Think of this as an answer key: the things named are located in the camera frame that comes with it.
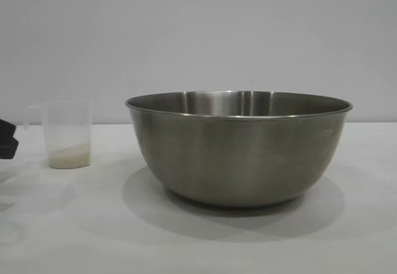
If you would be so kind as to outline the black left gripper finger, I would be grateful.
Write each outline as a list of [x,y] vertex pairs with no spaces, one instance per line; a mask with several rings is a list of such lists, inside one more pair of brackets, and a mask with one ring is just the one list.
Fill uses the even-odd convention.
[[1,140],[0,142],[0,160],[11,160],[14,158],[19,142],[15,138]]
[[13,138],[16,126],[5,120],[0,119],[0,138]]

